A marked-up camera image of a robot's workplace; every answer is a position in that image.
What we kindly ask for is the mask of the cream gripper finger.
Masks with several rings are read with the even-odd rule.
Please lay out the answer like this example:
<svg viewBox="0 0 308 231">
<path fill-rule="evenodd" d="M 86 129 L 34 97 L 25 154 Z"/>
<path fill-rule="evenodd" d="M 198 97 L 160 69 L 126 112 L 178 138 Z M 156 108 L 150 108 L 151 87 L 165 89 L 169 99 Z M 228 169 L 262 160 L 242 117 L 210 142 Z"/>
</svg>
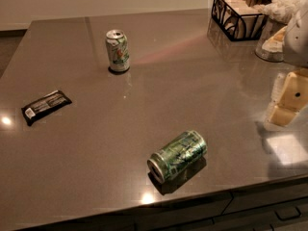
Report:
<svg viewBox="0 0 308 231">
<path fill-rule="evenodd" d="M 307 104 L 308 69 L 279 73 L 271 93 L 268 123 L 288 126 Z"/>
</svg>

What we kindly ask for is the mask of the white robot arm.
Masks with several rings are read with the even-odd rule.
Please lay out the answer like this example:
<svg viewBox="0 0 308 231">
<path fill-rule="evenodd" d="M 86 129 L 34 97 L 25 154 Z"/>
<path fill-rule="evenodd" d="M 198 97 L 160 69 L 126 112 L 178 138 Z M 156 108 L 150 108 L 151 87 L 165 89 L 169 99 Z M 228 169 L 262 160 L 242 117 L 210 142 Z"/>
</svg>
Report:
<svg viewBox="0 0 308 231">
<path fill-rule="evenodd" d="M 308 104 L 308 0 L 303 0 L 287 25 L 284 61 L 298 70 L 278 74 L 271 93 L 265 124 L 288 126 Z"/>
</svg>

